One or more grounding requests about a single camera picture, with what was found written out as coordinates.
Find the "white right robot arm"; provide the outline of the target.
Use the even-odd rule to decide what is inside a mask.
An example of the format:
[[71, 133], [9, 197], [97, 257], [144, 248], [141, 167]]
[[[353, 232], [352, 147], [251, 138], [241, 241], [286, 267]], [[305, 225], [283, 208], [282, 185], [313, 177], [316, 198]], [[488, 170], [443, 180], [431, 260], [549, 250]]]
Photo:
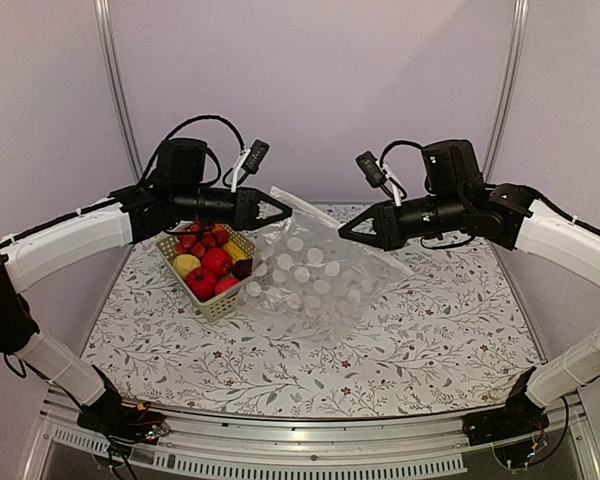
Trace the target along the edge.
[[[403, 198], [389, 178], [384, 157], [369, 152], [356, 163], [388, 200], [341, 226], [341, 238], [394, 251], [410, 239], [440, 239], [448, 232], [483, 238], [505, 249], [548, 260], [600, 287], [600, 230], [578, 220], [538, 190], [485, 182], [470, 141], [452, 139], [420, 146], [426, 196]], [[512, 388], [497, 427], [517, 436], [536, 409], [600, 377], [600, 326], [557, 358], [525, 372]]]

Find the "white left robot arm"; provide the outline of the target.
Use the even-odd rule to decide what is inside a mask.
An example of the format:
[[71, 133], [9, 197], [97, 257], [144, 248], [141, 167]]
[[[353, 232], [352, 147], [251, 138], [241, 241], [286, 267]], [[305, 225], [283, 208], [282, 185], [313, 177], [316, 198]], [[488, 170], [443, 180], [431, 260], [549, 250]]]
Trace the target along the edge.
[[109, 396], [116, 391], [66, 345], [41, 332], [23, 294], [38, 281], [100, 252], [150, 239], [182, 221], [222, 223], [255, 231], [291, 216], [264, 192], [203, 181], [213, 154], [201, 140], [175, 138], [157, 147], [152, 172], [137, 184], [45, 224], [0, 238], [0, 353], [18, 358], [47, 381], [90, 406], [91, 419], [108, 434], [128, 426], [128, 412]]

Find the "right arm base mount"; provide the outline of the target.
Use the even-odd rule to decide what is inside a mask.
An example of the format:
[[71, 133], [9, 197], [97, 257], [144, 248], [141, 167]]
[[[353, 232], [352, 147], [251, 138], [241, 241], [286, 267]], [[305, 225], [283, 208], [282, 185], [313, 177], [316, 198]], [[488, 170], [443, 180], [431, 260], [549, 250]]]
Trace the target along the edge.
[[462, 419], [462, 431], [471, 446], [530, 434], [548, 426], [545, 408], [524, 399], [508, 400], [502, 407], [467, 414]]

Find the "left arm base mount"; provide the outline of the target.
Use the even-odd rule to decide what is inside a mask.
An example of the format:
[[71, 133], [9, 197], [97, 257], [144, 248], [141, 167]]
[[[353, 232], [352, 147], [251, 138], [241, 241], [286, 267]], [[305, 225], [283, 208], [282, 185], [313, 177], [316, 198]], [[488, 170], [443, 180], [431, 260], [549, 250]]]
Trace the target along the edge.
[[92, 405], [82, 405], [77, 425], [127, 444], [155, 444], [170, 428], [166, 417], [150, 402], [125, 405], [116, 395], [103, 395]]

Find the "clear dotted zip top bag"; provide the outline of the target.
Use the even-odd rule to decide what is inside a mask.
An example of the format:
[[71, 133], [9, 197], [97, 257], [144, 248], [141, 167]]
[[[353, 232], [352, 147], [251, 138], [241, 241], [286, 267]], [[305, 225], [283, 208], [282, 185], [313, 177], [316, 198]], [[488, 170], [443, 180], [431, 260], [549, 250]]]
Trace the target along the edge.
[[292, 215], [256, 232], [254, 268], [238, 294], [245, 314], [274, 335], [337, 342], [411, 274], [389, 254], [339, 237], [341, 223], [278, 187]]

